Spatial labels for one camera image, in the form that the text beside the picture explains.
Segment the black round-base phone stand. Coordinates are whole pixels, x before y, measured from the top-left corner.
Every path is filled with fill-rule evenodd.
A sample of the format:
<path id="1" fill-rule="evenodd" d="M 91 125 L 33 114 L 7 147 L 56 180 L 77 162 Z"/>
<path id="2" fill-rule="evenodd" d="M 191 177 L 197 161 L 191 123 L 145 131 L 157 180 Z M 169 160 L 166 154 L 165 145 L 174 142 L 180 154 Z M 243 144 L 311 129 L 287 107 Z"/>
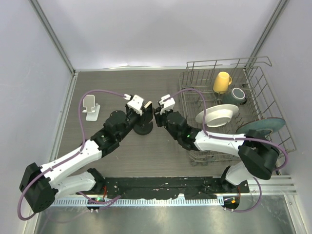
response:
<path id="1" fill-rule="evenodd" d="M 154 125 L 152 121 L 141 122 L 134 126 L 133 131 L 138 135 L 144 136 L 152 131 L 153 126 Z"/>

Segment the phone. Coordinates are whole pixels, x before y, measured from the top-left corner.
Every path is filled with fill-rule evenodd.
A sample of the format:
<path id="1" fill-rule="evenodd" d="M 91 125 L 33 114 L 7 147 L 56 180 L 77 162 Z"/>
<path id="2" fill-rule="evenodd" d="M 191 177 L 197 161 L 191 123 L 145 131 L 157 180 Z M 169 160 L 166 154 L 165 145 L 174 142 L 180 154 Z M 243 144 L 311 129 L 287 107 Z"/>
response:
<path id="1" fill-rule="evenodd" d="M 153 103 L 151 101 L 148 101 L 144 105 L 143 117 L 144 117 L 144 123 L 150 123 L 153 120 L 154 109 L 153 109 Z"/>

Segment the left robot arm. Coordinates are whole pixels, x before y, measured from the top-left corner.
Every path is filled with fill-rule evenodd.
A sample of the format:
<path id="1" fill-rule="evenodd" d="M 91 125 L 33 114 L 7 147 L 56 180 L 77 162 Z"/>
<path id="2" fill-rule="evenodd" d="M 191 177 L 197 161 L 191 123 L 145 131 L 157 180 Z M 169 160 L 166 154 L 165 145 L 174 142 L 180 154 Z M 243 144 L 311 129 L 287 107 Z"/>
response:
<path id="1" fill-rule="evenodd" d="M 125 111 L 113 111 L 103 128 L 90 139 L 84 139 L 77 149 L 41 166 L 29 164 L 19 185 L 21 197 L 18 206 L 25 199 L 33 213 L 37 214 L 49 208 L 56 199 L 70 194 L 84 191 L 100 194 L 105 183 L 100 172 L 90 168 L 79 175 L 72 173 L 112 153 L 134 128 L 143 126 L 150 132 L 152 119 L 151 102 L 140 110 L 127 104 Z"/>

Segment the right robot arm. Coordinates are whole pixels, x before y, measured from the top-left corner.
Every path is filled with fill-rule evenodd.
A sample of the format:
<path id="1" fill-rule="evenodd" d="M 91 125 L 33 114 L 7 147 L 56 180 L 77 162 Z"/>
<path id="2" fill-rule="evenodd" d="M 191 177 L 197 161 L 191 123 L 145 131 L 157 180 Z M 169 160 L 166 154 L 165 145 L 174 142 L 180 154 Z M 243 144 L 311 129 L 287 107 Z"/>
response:
<path id="1" fill-rule="evenodd" d="M 164 127 L 188 151 L 214 151 L 241 159 L 238 164 L 228 166 L 223 172 L 220 180 L 223 191 L 230 193 L 241 182 L 253 177 L 271 179 L 279 150 L 256 130 L 238 135 L 206 133 L 188 125 L 179 112 L 162 111 L 160 107 L 154 109 L 154 117 L 157 126 Z"/>

